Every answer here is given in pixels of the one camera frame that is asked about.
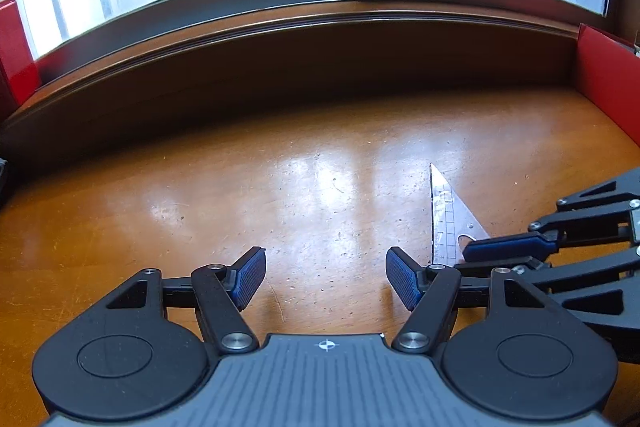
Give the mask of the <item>transparent triangle ruler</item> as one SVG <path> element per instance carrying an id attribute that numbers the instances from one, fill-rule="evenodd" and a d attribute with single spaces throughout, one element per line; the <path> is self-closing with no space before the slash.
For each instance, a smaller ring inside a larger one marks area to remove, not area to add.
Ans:
<path id="1" fill-rule="evenodd" d="M 436 168 L 430 165 L 432 257 L 436 265 L 457 265 L 464 261 L 467 243 L 489 235 L 462 198 Z"/>

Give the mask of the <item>red cardboard shoe box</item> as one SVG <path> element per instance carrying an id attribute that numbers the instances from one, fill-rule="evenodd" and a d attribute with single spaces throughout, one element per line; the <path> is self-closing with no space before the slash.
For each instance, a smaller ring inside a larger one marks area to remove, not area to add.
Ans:
<path id="1" fill-rule="evenodd" d="M 640 141 L 640 69 L 637 48 L 597 28 L 580 25 L 576 41 L 576 88 Z"/>

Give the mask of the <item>red box left side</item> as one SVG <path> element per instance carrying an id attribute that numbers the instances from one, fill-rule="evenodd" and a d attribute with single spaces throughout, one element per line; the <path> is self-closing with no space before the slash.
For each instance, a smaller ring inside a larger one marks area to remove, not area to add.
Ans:
<path id="1" fill-rule="evenodd" d="M 15 0 L 1 0 L 1 100 L 13 112 L 41 86 Z"/>

